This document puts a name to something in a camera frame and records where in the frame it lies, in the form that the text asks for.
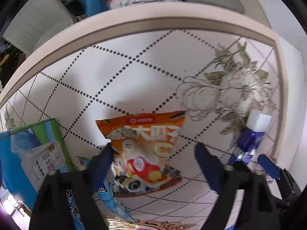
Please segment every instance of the diamond pattern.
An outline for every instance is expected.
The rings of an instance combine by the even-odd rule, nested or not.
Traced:
[[[79,167],[78,156],[91,158],[108,142],[95,120],[128,113],[181,110],[176,88],[182,79],[187,76],[202,79],[204,71],[221,71],[221,67],[211,64],[215,49],[222,45],[234,52],[238,41],[241,44],[248,41],[251,59],[269,72],[267,82],[273,88],[271,99],[277,110],[273,111],[271,126],[258,152],[267,153],[274,145],[279,124],[280,82],[275,52],[270,46],[237,35],[170,30],[105,41],[45,68],[8,100],[7,108],[16,127],[55,117],[71,160]],[[5,106],[0,110],[3,125],[4,110]],[[217,121],[217,117],[216,113],[200,121],[186,117],[169,159],[169,164],[182,172],[182,183],[152,194],[122,198],[132,217],[192,223],[195,224],[192,230],[201,228],[218,195],[210,190],[194,159],[194,145],[198,141],[208,144],[210,153],[224,164],[234,146],[230,145],[231,134],[220,134],[227,123]],[[111,171],[107,179],[113,183]],[[100,211],[107,216],[112,214],[97,196],[94,199]],[[242,191],[237,193],[228,226],[235,223],[241,200]]]

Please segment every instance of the white wall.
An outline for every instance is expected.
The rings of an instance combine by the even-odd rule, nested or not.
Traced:
[[[301,95],[305,99],[307,91],[307,35],[295,16],[281,0],[258,1],[265,11],[272,29],[301,53],[305,73],[305,91]],[[305,115],[302,115],[302,117],[305,118],[302,137],[297,146],[291,167],[289,168],[289,172],[301,189],[307,183],[307,174],[305,172],[307,170],[307,109]]]

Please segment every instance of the sunflower seed package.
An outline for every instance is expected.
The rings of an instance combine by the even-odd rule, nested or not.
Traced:
[[[166,162],[184,118],[185,112],[172,112],[96,121],[115,152],[115,197],[151,193],[181,182],[180,171]]]

